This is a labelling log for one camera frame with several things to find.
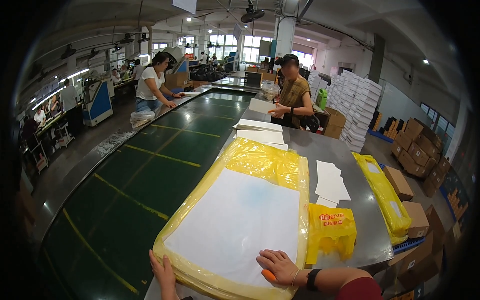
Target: wristwatch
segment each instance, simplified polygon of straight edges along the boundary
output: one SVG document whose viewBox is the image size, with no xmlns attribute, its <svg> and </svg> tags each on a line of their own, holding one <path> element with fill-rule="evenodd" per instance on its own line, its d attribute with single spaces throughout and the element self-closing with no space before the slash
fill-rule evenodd
<svg viewBox="0 0 480 300">
<path fill-rule="evenodd" d="M 313 269 L 307 275 L 307 290 L 317 291 L 318 288 L 315 286 L 315 278 L 317 277 L 318 272 L 321 269 Z"/>
</svg>

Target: green conveyor belt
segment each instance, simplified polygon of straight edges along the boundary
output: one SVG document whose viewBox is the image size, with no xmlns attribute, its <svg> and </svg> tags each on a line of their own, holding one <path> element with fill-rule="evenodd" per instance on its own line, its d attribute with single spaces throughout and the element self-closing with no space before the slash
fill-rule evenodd
<svg viewBox="0 0 480 300">
<path fill-rule="evenodd" d="M 38 264 L 57 299 L 143 299 L 148 250 L 210 168 L 252 93 L 216 90 L 145 127 L 66 202 Z"/>
</svg>

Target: red sleeve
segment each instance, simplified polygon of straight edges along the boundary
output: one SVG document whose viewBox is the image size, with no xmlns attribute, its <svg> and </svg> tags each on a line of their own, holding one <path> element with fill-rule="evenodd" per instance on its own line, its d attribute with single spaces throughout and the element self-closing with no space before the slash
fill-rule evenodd
<svg viewBox="0 0 480 300">
<path fill-rule="evenodd" d="M 345 284 L 335 300 L 382 300 L 382 290 L 373 278 L 361 277 Z"/>
</svg>

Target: ceiling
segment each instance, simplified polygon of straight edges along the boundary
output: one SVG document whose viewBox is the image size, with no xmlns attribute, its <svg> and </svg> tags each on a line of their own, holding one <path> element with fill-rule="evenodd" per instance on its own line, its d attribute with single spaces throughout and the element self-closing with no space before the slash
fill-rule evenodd
<svg viewBox="0 0 480 300">
<path fill-rule="evenodd" d="M 240 18 L 248 5 L 247 0 L 198 0 L 196 14 L 192 15 L 172 6 L 171 2 L 71 1 L 58 17 L 52 18 L 29 62 L 41 63 L 46 72 L 52 71 L 51 74 L 41 83 L 24 78 L 23 96 L 54 82 L 54 73 L 65 72 L 66 67 L 62 69 L 62 66 L 66 65 L 66 60 L 61 60 L 60 55 L 68 43 L 73 44 L 78 55 L 84 55 L 92 47 L 97 50 L 112 48 L 126 32 L 137 32 L 139 28 L 146 32 L 145 26 L 152 27 L 154 36 L 168 32 L 172 38 L 199 35 L 204 26 L 214 33 L 218 28 L 221 34 L 231 33 L 235 23 L 241 23 Z M 265 16 L 248 24 L 244 33 L 252 34 L 253 29 L 254 34 L 273 36 L 276 15 L 288 12 L 297 15 L 306 3 L 307 0 L 253 0 L 254 6 L 265 11 Z M 192 17 L 192 21 L 187 22 L 187 17 Z M 443 37 L 417 0 L 311 0 L 302 20 L 295 35 L 305 43 L 309 38 L 317 45 L 328 44 L 349 35 L 372 44 L 368 34 L 378 34 L 385 39 L 385 55 L 413 65 L 415 74 L 422 80 L 445 87 L 451 94 L 463 88 L 455 47 Z M 422 63 L 424 58 L 430 61 L 430 66 Z"/>
</svg>

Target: white t-shirt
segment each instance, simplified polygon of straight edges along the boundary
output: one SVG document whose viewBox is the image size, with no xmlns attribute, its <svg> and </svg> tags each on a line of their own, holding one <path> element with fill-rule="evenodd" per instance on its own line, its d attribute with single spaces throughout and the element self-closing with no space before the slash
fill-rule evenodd
<svg viewBox="0 0 480 300">
<path fill-rule="evenodd" d="M 135 73 L 135 80 L 139 80 L 142 77 L 144 68 L 141 65 L 136 65 L 135 68 L 133 68 L 133 72 Z"/>
<path fill-rule="evenodd" d="M 66 86 L 60 92 L 60 100 L 63 102 L 63 109 L 65 111 L 74 108 L 77 105 L 75 100 L 77 97 L 77 91 L 73 85 Z"/>
<path fill-rule="evenodd" d="M 162 83 L 165 82 L 165 76 L 163 72 L 160 73 L 160 78 L 157 76 L 155 69 L 153 67 L 148 67 L 142 72 L 142 76 L 138 81 L 137 87 L 137 97 L 143 100 L 156 100 L 155 95 L 150 91 L 147 84 L 145 83 L 145 79 L 153 78 L 156 82 L 156 88 L 160 89 Z"/>
<path fill-rule="evenodd" d="M 40 114 L 35 113 L 35 115 L 33 116 L 33 119 L 37 123 L 41 123 L 43 121 L 43 119 L 45 119 L 45 118 L 46 118 L 46 116 L 45 116 L 45 112 L 43 110 L 40 110 Z"/>
<path fill-rule="evenodd" d="M 207 63 L 207 55 L 206 54 L 203 54 L 201 57 L 200 57 L 201 61 L 200 63 L 202 65 L 206 64 Z"/>
</svg>

